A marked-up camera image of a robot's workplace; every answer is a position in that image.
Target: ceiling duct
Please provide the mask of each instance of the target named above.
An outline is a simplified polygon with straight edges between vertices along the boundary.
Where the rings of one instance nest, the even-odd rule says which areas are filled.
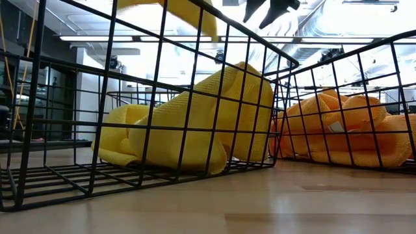
[[[303,25],[302,23],[299,25],[299,29],[295,36],[341,36],[340,30],[335,30],[333,33],[329,33],[328,30],[321,29],[325,20],[328,20],[328,17],[323,17],[324,11],[328,12],[335,10],[332,9],[332,6],[336,3],[336,0],[323,0],[319,5],[317,5],[317,8],[312,11],[311,15],[306,18],[305,23]],[[344,0],[342,2],[343,5],[395,5],[397,3],[399,3],[398,0]],[[299,48],[296,44],[284,45],[282,50],[294,57],[300,63],[320,51],[319,48]]]

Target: black object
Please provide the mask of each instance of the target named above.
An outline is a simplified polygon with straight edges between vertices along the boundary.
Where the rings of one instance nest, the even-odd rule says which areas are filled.
[[[379,167],[377,167],[377,168],[366,168],[366,169],[381,170],[381,171],[385,171],[385,172],[398,172],[398,173],[406,173],[406,174],[415,174],[416,175],[416,164],[415,164],[415,161],[413,160],[415,158],[415,155],[416,155],[416,149],[415,149],[415,144],[414,144],[414,140],[413,140],[413,134],[412,134],[412,131],[411,131],[410,117],[409,117],[408,107],[407,107],[407,104],[414,102],[414,100],[406,100],[406,97],[404,96],[404,87],[412,87],[412,86],[416,85],[416,83],[402,84],[402,80],[401,80],[401,77],[400,77],[400,69],[399,69],[399,66],[398,66],[397,54],[396,54],[395,45],[394,45],[395,41],[403,39],[403,38],[412,37],[412,36],[416,36],[416,30],[403,32],[403,33],[398,34],[396,36],[392,36],[390,38],[387,38],[385,40],[375,42],[375,43],[370,44],[370,45],[366,45],[366,46],[361,47],[359,49],[356,49],[354,51],[350,51],[350,52],[347,52],[343,55],[339,55],[335,58],[330,58],[326,61],[319,62],[315,65],[312,65],[312,66],[309,66],[309,67],[306,67],[306,68],[302,68],[302,69],[296,70],[296,71],[294,71],[294,72],[292,72],[288,75],[284,75],[282,77],[279,77],[280,81],[281,80],[286,80],[286,79],[291,80],[291,77],[294,77],[294,80],[295,80],[296,96],[293,97],[293,96],[290,95],[291,94],[290,92],[287,92],[286,97],[283,97],[282,101],[281,101],[281,102],[284,103],[283,110],[286,110],[286,108],[287,108],[286,103],[290,99],[297,98],[298,100],[300,100],[300,98],[303,98],[305,96],[310,96],[312,94],[317,97],[318,93],[321,93],[321,92],[324,92],[324,91],[327,91],[327,90],[339,91],[340,87],[346,87],[346,86],[354,84],[355,82],[349,83],[349,84],[340,84],[340,85],[338,85],[338,83],[337,83],[337,74],[336,74],[336,69],[335,69],[335,62],[337,62],[339,60],[342,60],[342,59],[347,59],[347,58],[350,58],[350,57],[357,57],[357,61],[358,61],[358,64],[359,64],[359,70],[360,70],[360,74],[361,74],[361,83],[362,83],[364,92],[356,92],[356,93],[353,93],[353,94],[349,94],[348,96],[364,96],[365,97],[366,105],[362,106],[362,107],[359,107],[359,108],[354,108],[354,109],[364,109],[364,110],[368,111],[371,128],[368,131],[362,131],[362,132],[344,131],[344,132],[340,132],[340,133],[328,133],[328,132],[325,132],[325,129],[323,128],[323,125],[322,125],[322,132],[323,133],[319,133],[318,135],[322,135],[323,138],[324,138],[324,141],[325,141],[326,153],[327,153],[327,156],[328,156],[328,162],[324,163],[324,164],[336,165],[336,163],[332,162],[330,151],[328,150],[329,148],[328,148],[328,142],[326,140],[326,135],[340,135],[340,134],[342,134],[342,135],[345,135],[345,137],[346,137],[346,143],[348,145],[348,152],[349,152],[349,155],[350,155],[350,165],[352,165],[352,167],[354,167],[354,168],[363,168],[361,166],[356,165],[355,162],[354,162],[354,158],[352,156],[353,153],[352,153],[352,150],[351,150],[351,147],[350,147],[348,136],[349,135],[354,135],[354,134],[370,134],[370,135],[372,135],[372,137],[374,139],[374,142],[369,142],[369,144],[374,143],[376,153],[377,153]],[[395,71],[392,72],[392,73],[385,73],[385,74],[379,75],[377,77],[366,78],[366,75],[365,75],[365,72],[364,72],[364,69],[363,69],[363,65],[362,65],[362,61],[361,61],[361,54],[366,52],[366,51],[370,51],[371,49],[374,49],[374,48],[377,48],[377,47],[383,47],[383,46],[389,46],[391,48],[391,54],[392,54],[392,57],[393,57],[393,64],[395,65]],[[333,72],[333,78],[334,78],[334,81],[335,81],[335,86],[334,87],[329,87],[329,88],[323,88],[319,92],[315,88],[314,92],[306,92],[306,93],[299,94],[298,89],[302,89],[303,87],[297,86],[296,76],[300,75],[301,73],[302,73],[300,75],[301,77],[306,77],[306,75],[308,75],[312,79],[313,85],[315,86],[315,77],[314,77],[314,73],[313,73],[314,69],[319,68],[323,65],[329,65],[329,64],[332,66],[332,72]],[[390,87],[386,87],[386,88],[377,87],[375,89],[371,89],[371,88],[367,87],[368,81],[382,79],[382,78],[385,78],[385,77],[391,77],[392,79],[397,77],[398,86],[390,86]],[[373,122],[373,118],[372,118],[372,112],[371,112],[371,105],[370,105],[370,101],[369,101],[369,94],[370,93],[376,93],[377,94],[377,93],[380,93],[381,91],[386,91],[386,90],[399,90],[400,99],[399,99],[399,101],[394,102],[394,103],[381,103],[378,106],[388,106],[388,105],[397,105],[397,106],[400,105],[400,106],[402,106],[405,121],[406,121],[406,127],[407,127],[406,130],[402,130],[402,131],[376,131],[375,130],[375,126],[374,126],[374,122]],[[321,116],[322,114],[327,114],[329,112],[340,112],[341,116],[342,116],[342,120],[343,120],[341,125],[343,126],[343,129],[346,129],[344,110],[342,109],[341,98],[339,98],[339,96],[340,96],[339,92],[337,92],[337,95],[338,95],[338,99],[339,99],[339,106],[341,107],[340,110],[333,110],[333,111],[331,110],[331,111],[322,112],[320,110],[319,106],[318,106],[318,113],[313,113],[313,114],[319,114]],[[283,115],[282,117],[277,116],[277,117],[274,118],[274,121],[277,121],[278,119],[281,119],[281,121],[282,121],[281,129],[276,130],[276,131],[280,132],[280,135],[279,135],[280,137],[276,137],[275,145],[279,146],[282,136],[289,136],[289,137],[293,136],[293,133],[290,132],[290,129],[288,129],[288,131],[289,131],[288,133],[282,133],[283,126],[285,125],[285,120],[287,118],[292,118],[292,117],[299,118],[299,117],[301,117],[302,124],[303,124],[303,126],[305,126],[304,115],[302,115],[302,111],[300,111],[300,113],[301,114],[299,116],[285,117]],[[403,165],[398,166],[396,168],[386,168],[386,167],[384,167],[382,157],[381,157],[381,154],[380,154],[380,143],[378,142],[378,137],[377,137],[377,136],[380,136],[381,134],[391,134],[391,133],[406,134],[406,135],[409,136],[409,141],[411,142],[411,144],[410,144],[411,145],[410,158],[406,162],[404,162]],[[295,135],[305,136],[305,140],[307,142],[308,141],[308,139],[307,139],[308,135],[316,135],[316,133],[309,133],[309,134],[300,133],[300,134],[295,134]],[[290,142],[292,144],[293,154],[286,157],[286,159],[296,160],[296,161],[314,162],[314,160],[311,156],[311,152],[309,150],[309,143],[307,143],[309,158],[306,159],[305,157],[299,158],[295,154],[294,145],[293,145],[291,140],[290,140]],[[279,150],[280,150],[279,148],[276,149],[274,153],[279,153]]]
[[[75,64],[71,62],[64,62],[61,60],[57,60],[55,58],[49,58],[49,57],[43,57],[40,56],[40,42],[42,41],[42,28],[43,28],[43,22],[44,22],[44,14],[45,14],[45,7],[46,7],[46,1],[47,0],[40,0],[39,4],[39,21],[38,21],[38,27],[36,28],[36,46],[35,46],[35,53],[33,58],[26,58],[21,57],[18,55],[13,55],[10,53],[4,53],[0,52],[0,57],[8,57],[9,61],[13,61],[15,63],[18,63],[21,60],[33,62],[33,70],[36,71],[36,67],[39,68],[39,64],[41,62],[45,62],[48,64],[49,67],[65,67],[67,69],[73,70],[75,73],[87,73],[93,76],[97,77],[97,88],[89,88],[88,90],[81,90],[76,86],[63,86],[63,87],[56,87],[59,88],[59,90],[65,89],[70,90],[73,92],[74,96],[74,103],[77,102],[77,95],[82,92],[89,93],[91,95],[95,94],[96,97],[99,99],[99,107],[98,110],[84,110],[79,109],[75,106],[73,108],[60,108],[60,107],[54,107],[51,106],[49,101],[47,101],[46,107],[41,106],[35,106],[35,94],[36,94],[36,87],[39,86],[37,83],[37,75],[33,75],[32,82],[31,82],[31,93],[29,95],[29,106],[26,107],[29,111],[27,113],[27,124],[25,129],[25,139],[24,142],[21,144],[23,148],[23,153],[21,154],[21,166],[16,169],[11,169],[11,162],[18,160],[17,157],[11,157],[11,152],[13,152],[14,147],[16,146],[10,141],[9,149],[8,149],[8,156],[7,156],[7,163],[0,165],[1,168],[1,177],[0,177],[0,212],[5,211],[19,211],[24,209],[32,209],[35,207],[42,207],[45,205],[52,205],[57,203],[63,203],[63,202],[69,202],[74,200],[81,200],[81,199],[87,199],[87,198],[93,198],[96,196],[103,196],[107,194],[114,194],[119,192],[125,192],[130,190],[138,190],[138,189],[144,189],[144,188],[150,188],[150,187],[158,187],[163,185],[171,185],[176,183],[182,183],[187,181],[195,181],[199,179],[209,178],[209,177],[215,177],[215,176],[224,176],[239,172],[249,172],[252,170],[259,170],[264,168],[271,168],[275,165],[277,157],[273,157],[272,159],[268,159],[268,157],[264,156],[261,161],[259,162],[252,162],[250,161],[250,155],[248,156],[246,161],[236,161],[233,157],[230,157],[227,159],[227,164],[224,169],[224,171],[220,174],[216,175],[210,175],[208,174],[208,167],[209,167],[209,161],[211,160],[211,150],[213,145],[213,136],[214,133],[218,132],[215,126],[213,126],[212,129],[194,129],[191,127],[188,127],[188,122],[190,121],[190,104],[192,102],[192,95],[193,93],[199,94],[199,95],[207,95],[211,96],[216,99],[216,102],[218,103],[215,118],[218,117],[218,107],[221,99],[226,99],[225,97],[222,97],[219,95],[220,90],[222,89],[222,82],[220,82],[220,86],[218,87],[218,90],[214,90],[213,92],[199,92],[197,90],[193,89],[194,83],[195,83],[195,73],[196,73],[196,65],[197,65],[197,59],[200,56],[203,56],[205,58],[214,60],[215,62],[219,62],[223,67],[223,72],[221,75],[222,80],[224,78],[224,68],[225,66],[234,66],[233,64],[230,64],[226,62],[226,56],[227,56],[227,50],[228,50],[228,38],[229,38],[229,32],[230,28],[239,30],[245,35],[249,37],[248,39],[248,47],[246,50],[246,62],[248,61],[249,55],[250,55],[250,41],[256,41],[259,42],[262,46],[265,47],[264,57],[266,57],[267,53],[275,53],[279,55],[279,57],[284,58],[286,60],[291,61],[291,67],[290,68],[282,68],[279,70],[279,67],[275,68],[276,71],[289,71],[297,68],[299,66],[298,61],[294,60],[292,57],[288,56],[288,54],[282,52],[280,49],[278,49],[276,46],[272,45],[270,42],[267,42],[264,38],[258,36],[254,32],[248,30],[241,24],[230,20],[223,16],[223,14],[212,7],[211,5],[208,5],[203,0],[189,0],[192,3],[198,5],[201,7],[200,16],[202,16],[202,13],[207,14],[210,13],[218,18],[220,18],[222,21],[224,21],[227,24],[227,33],[226,33],[226,41],[224,45],[224,52],[221,51],[219,53],[218,57],[208,55],[204,52],[202,52],[199,49],[199,41],[200,41],[200,28],[198,29],[198,37],[196,41],[196,47],[191,48],[186,45],[180,44],[179,42],[171,41],[167,38],[163,38],[163,32],[164,32],[164,26],[166,23],[166,13],[167,13],[167,5],[164,5],[163,8],[163,14],[162,14],[162,21],[161,21],[161,34],[155,34],[154,32],[147,31],[145,29],[142,29],[140,27],[137,27],[135,25],[132,25],[130,23],[127,23],[125,21],[122,21],[120,19],[116,18],[116,5],[117,0],[113,1],[113,8],[112,8],[112,14],[111,16],[102,13],[96,9],[87,7],[77,1],[72,0],[61,0],[62,2],[65,2],[69,5],[72,5],[74,7],[83,9],[87,12],[90,12],[92,14],[101,16],[105,19],[108,19],[110,21],[110,30],[109,30],[109,42],[107,46],[107,54],[106,54],[106,63],[104,69],[99,68],[93,68],[90,66],[84,66],[81,64]],[[130,75],[113,72],[111,71],[111,67],[114,67],[115,58],[111,57],[111,48],[113,43],[113,36],[114,36],[114,28],[115,24],[123,25],[124,27],[132,28],[136,31],[139,31],[143,34],[154,36],[156,38],[159,38],[158,43],[158,49],[157,49],[157,60],[156,60],[156,66],[155,66],[155,73],[154,73],[154,79],[143,79],[139,77],[133,77]],[[199,24],[202,24],[202,17],[199,18]],[[158,73],[159,69],[161,68],[160,60],[161,60],[161,54],[162,54],[162,45],[164,43],[170,43],[177,47],[180,47],[181,49],[185,49],[187,51],[191,51],[194,53],[194,67],[192,71],[192,77],[191,77],[191,85],[190,86],[180,86],[180,85],[172,85],[172,84],[164,84],[162,82],[159,82],[158,79]],[[265,61],[266,59],[263,59],[263,71],[265,69]],[[268,82],[270,83],[270,79],[266,79],[264,76],[259,75],[257,73],[252,73],[247,71],[247,67],[245,68],[239,68],[235,67],[235,69],[238,69],[245,73],[250,73],[256,77],[259,78],[261,81],[261,84]],[[15,84],[21,83],[21,81],[17,80],[17,74],[15,72]],[[148,85],[151,86],[150,91],[146,92],[145,94],[142,94],[138,91],[138,86],[136,86],[137,90],[136,92],[132,91],[131,93],[122,92],[120,89],[118,91],[114,91],[113,93],[107,93],[107,83],[109,81],[109,77],[112,79],[118,79],[119,84],[121,81],[129,81],[134,82],[136,84],[142,84],[142,85]],[[160,126],[154,126],[151,125],[151,118],[153,116],[153,108],[156,105],[159,105],[163,103],[166,100],[162,100],[161,96],[167,96],[168,99],[173,98],[175,95],[178,95],[180,92],[190,92],[191,95],[189,95],[188,99],[188,107],[186,112],[186,118],[185,118],[185,124],[183,127],[160,127]],[[52,95],[49,95],[50,92],[47,93],[47,100],[51,99]],[[149,108],[149,124],[145,126],[137,126],[137,125],[124,125],[124,124],[111,124],[111,123],[103,123],[103,117],[108,114],[107,108],[111,107],[115,109],[116,107],[119,107],[120,105],[125,105],[128,103],[138,103],[139,101],[143,103],[143,99],[145,99],[145,103],[150,104]],[[257,110],[262,108],[267,109],[273,109],[272,107],[263,106],[260,104],[261,98],[259,98],[259,101],[257,103],[251,103],[247,101],[243,101],[243,98],[241,96],[240,99],[229,99],[229,101],[234,101],[239,104],[239,110],[243,108],[244,105],[251,105],[253,107],[256,107]],[[16,107],[16,104],[11,104],[11,109],[14,110]],[[84,121],[77,121],[75,120],[54,120],[51,119],[49,116],[50,114],[46,115],[46,117],[37,117],[34,112],[38,109],[46,109],[51,112],[54,111],[62,111],[67,114],[71,114],[73,116],[77,116],[77,113],[92,113],[91,115],[95,114],[97,116],[97,122],[84,122]],[[34,125],[36,124],[43,124],[45,127],[42,128],[36,128]],[[51,125],[70,125],[68,128],[69,130],[53,130],[49,128]],[[90,126],[93,127],[95,130],[81,130],[83,128],[76,129],[77,126]],[[102,127],[126,127],[126,128],[143,128],[146,130],[146,137],[144,139],[144,152],[143,152],[143,158],[141,158],[141,164],[140,165],[129,165],[126,167],[119,167],[115,165],[111,165],[109,163],[103,162],[102,160],[98,159],[98,149],[99,149],[99,139],[101,137],[101,129]],[[247,132],[247,131],[241,131],[238,129],[238,124],[236,126],[233,126],[234,129],[232,130],[226,130],[230,134],[234,134],[237,136],[237,133],[241,132]],[[179,151],[179,160],[177,162],[177,168],[171,169],[171,168],[164,168],[164,167],[154,167],[149,165],[149,162],[146,160],[146,154],[147,154],[147,146],[148,146],[148,140],[150,131],[154,130],[155,128],[158,129],[165,129],[167,131],[181,131],[183,134],[182,143],[185,142],[185,139],[187,137],[187,131],[210,131],[212,132],[212,138],[210,142],[210,150],[206,152],[206,164],[199,172],[189,172],[184,171],[181,169],[181,158],[183,156],[183,152],[185,150],[184,144],[181,145],[180,151]],[[22,133],[23,130],[21,129],[5,129],[5,134],[13,135],[14,133]],[[73,144],[73,161],[68,163],[62,163],[58,166],[48,166],[47,165],[47,159],[51,156],[56,154],[54,151],[48,151],[50,148],[49,145],[52,144],[52,142],[48,142],[48,140],[45,138],[44,142],[31,142],[31,136],[33,134],[37,133],[43,133],[42,136],[47,136],[47,134],[50,133],[56,133],[56,132],[65,132],[72,134],[95,134],[95,142],[94,142],[94,151],[92,154],[92,160],[90,163],[87,164],[79,164],[77,163],[77,154],[76,154],[76,148],[80,147],[78,141],[75,139],[73,142],[67,142],[69,144]],[[256,131],[255,128],[248,131],[248,133],[252,134],[252,137],[254,137],[255,134],[264,134],[266,136],[270,135],[270,129],[268,131],[259,132]],[[260,146],[263,148],[263,155],[266,155],[267,150],[267,144],[265,142],[265,145]],[[32,167],[31,164],[28,164],[29,159],[29,152],[33,149],[44,149],[44,161],[43,166],[41,167]],[[62,194],[64,193],[62,198],[53,199],[48,196],[52,194]]]
[[[409,113],[416,114],[416,105],[409,105]]]
[[[216,55],[215,55],[215,58],[217,59],[217,60],[215,61],[215,64],[221,64],[221,63],[222,63],[222,61],[224,60],[224,53],[223,53],[223,52],[221,52],[221,51],[217,51],[217,52],[216,52]]]
[[[110,58],[110,69],[116,69],[118,67],[117,56],[112,56]]]
[[[321,53],[322,56],[318,62],[325,62],[329,59],[335,58],[336,56],[343,54],[345,54],[343,47],[339,49],[328,49]]]
[[[7,126],[8,107],[0,105],[0,127]]]
[[[243,22],[247,22],[254,12],[263,4],[266,0],[247,0],[246,14]],[[260,23],[259,28],[264,29],[267,25],[273,23],[274,20],[289,12],[287,8],[291,7],[298,10],[300,2],[298,0],[270,0],[270,8],[264,20]]]

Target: fluorescent light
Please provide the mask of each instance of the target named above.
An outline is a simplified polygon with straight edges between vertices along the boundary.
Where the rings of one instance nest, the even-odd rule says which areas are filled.
[[[225,42],[226,37],[222,36],[221,41]],[[248,42],[248,36],[228,36],[229,42]]]
[[[325,43],[325,44],[354,44],[354,43],[371,43],[372,38],[303,38],[301,42],[305,43]]]
[[[404,38],[404,39],[397,40],[394,43],[397,43],[397,44],[416,44],[416,38]]]
[[[151,85],[147,85],[147,84],[140,84],[140,83],[136,83],[136,82],[131,82],[131,81],[127,81],[127,86],[132,86],[132,87],[139,87],[139,88],[151,88]]]
[[[60,39],[66,42],[108,42],[108,36],[60,36]],[[131,36],[114,36],[115,42],[132,42]]]
[[[265,38],[268,42],[273,43],[291,43],[293,42],[293,38]]]
[[[344,0],[343,4],[351,5],[393,5],[398,4],[399,0],[381,0],[381,1],[357,1],[357,0]]]
[[[16,94],[16,98],[17,99],[22,99],[22,100],[29,100],[29,97],[28,96],[25,96],[25,95],[19,95],[19,94]]]
[[[174,42],[196,42],[197,36],[165,36],[165,39],[172,40]],[[159,39],[153,36],[141,36],[140,39],[143,42],[158,42]],[[210,36],[201,36],[200,42],[210,42],[213,39]]]
[[[340,49],[341,45],[329,45],[329,44],[298,44],[298,48],[317,48],[317,49]]]
[[[95,53],[95,55],[102,55],[105,56],[107,54],[107,48],[105,50],[98,49]],[[140,55],[140,49],[138,48],[112,48],[111,55]]]
[[[291,43],[293,42],[293,38],[284,38],[284,37],[264,37],[264,39],[268,42],[272,42],[272,43]],[[225,36],[221,36],[220,38],[221,42],[225,42],[226,41],[226,37]],[[247,36],[228,36],[228,41],[229,42],[248,42],[248,37]]]

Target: ceiling light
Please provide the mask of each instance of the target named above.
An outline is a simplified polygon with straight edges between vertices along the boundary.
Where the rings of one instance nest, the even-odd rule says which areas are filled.
[[[220,38],[221,42],[225,42],[226,41],[226,37],[222,36]],[[228,41],[229,42],[248,42],[248,36],[229,36],[228,37]]]
[[[107,54],[107,48],[105,50],[98,49],[95,55],[105,56]],[[140,55],[140,49],[138,48],[112,48],[111,55],[127,55],[127,56],[134,56]]]
[[[108,36],[60,36],[61,40],[65,42],[108,42]],[[131,36],[114,36],[115,42],[132,42]]]
[[[301,42],[305,43],[323,43],[323,44],[369,44],[372,38],[303,38]]]
[[[298,48],[304,49],[340,49],[341,45],[330,45],[330,44],[298,44]]]
[[[397,43],[397,44],[416,44],[416,38],[404,38],[404,39],[397,40],[394,43]]]
[[[343,4],[355,5],[392,5],[399,3],[399,0],[344,0]]]
[[[293,38],[265,38],[266,41],[272,43],[291,43]]]
[[[197,36],[165,36],[165,39],[172,40],[174,42],[196,42]],[[159,39],[153,36],[141,36],[140,39],[143,42],[158,42]],[[210,36],[201,36],[200,42],[211,42],[213,39]]]

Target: light fixture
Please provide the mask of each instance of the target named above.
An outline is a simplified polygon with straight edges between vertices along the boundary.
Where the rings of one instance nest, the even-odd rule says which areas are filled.
[[[127,87],[129,88],[133,88],[133,87],[138,87],[138,88],[151,88],[151,85],[147,85],[147,84],[140,84],[140,83],[136,83],[136,82],[131,82],[131,81],[127,81]]]
[[[226,37],[221,36],[220,41],[225,42]],[[248,36],[229,36],[228,41],[229,42],[248,42]]]
[[[394,42],[395,44],[416,44],[416,38],[403,38]]]
[[[165,39],[174,42],[196,42],[197,36],[165,36]],[[158,42],[159,39],[154,36],[141,36],[142,42]],[[200,42],[211,42],[213,39],[210,36],[201,36]]]
[[[343,4],[351,5],[392,5],[399,3],[399,0],[344,0]]]
[[[272,43],[291,43],[291,42],[293,42],[293,38],[282,38],[282,37],[280,37],[280,38],[270,37],[270,38],[265,38],[265,40],[268,41],[268,42],[272,42]]]
[[[322,44],[369,44],[373,38],[303,38],[301,42]]]
[[[108,42],[108,36],[60,36],[61,40],[65,42]],[[132,36],[114,36],[115,42],[132,42]]]
[[[341,45],[331,45],[331,44],[298,44],[298,48],[304,49],[340,49]]]

